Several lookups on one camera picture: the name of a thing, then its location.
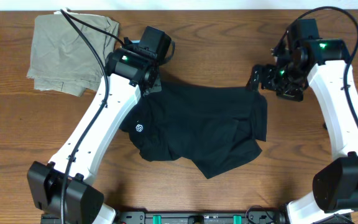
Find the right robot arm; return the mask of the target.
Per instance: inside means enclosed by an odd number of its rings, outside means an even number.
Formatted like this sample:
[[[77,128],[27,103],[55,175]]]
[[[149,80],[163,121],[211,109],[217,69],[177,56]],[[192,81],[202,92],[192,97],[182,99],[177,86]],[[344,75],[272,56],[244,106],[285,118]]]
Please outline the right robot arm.
[[[328,130],[332,163],[313,178],[312,191],[289,202],[287,223],[322,223],[358,211],[358,94],[343,40],[303,39],[281,45],[275,64],[254,65],[247,86],[301,101],[310,87]]]

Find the black polo shirt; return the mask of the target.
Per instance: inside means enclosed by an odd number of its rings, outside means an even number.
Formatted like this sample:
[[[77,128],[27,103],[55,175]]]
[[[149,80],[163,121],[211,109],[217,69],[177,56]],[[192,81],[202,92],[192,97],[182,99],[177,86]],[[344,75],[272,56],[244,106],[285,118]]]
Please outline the black polo shirt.
[[[146,161],[191,160],[210,179],[256,159],[267,137],[267,100],[244,87],[163,82],[120,129]]]

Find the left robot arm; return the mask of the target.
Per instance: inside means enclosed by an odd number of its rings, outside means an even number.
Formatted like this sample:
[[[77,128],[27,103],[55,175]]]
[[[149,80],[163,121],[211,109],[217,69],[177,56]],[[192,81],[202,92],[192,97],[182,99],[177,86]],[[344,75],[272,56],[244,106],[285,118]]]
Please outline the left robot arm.
[[[113,223],[116,211],[93,183],[119,126],[143,96],[160,89],[159,67],[169,60],[166,50],[148,47],[108,55],[97,94],[71,136],[27,173],[34,205],[51,223]]]

